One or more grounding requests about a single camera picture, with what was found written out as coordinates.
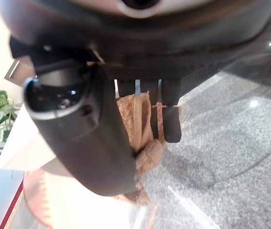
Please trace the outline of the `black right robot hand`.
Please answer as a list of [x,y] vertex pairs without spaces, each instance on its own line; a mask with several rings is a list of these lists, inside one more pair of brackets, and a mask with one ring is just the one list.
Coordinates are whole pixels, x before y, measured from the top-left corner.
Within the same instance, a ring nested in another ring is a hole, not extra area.
[[135,157],[115,102],[135,83],[161,100],[165,140],[179,99],[229,64],[271,53],[271,0],[0,0],[15,59],[35,78],[24,105],[67,170],[102,196],[135,190]]

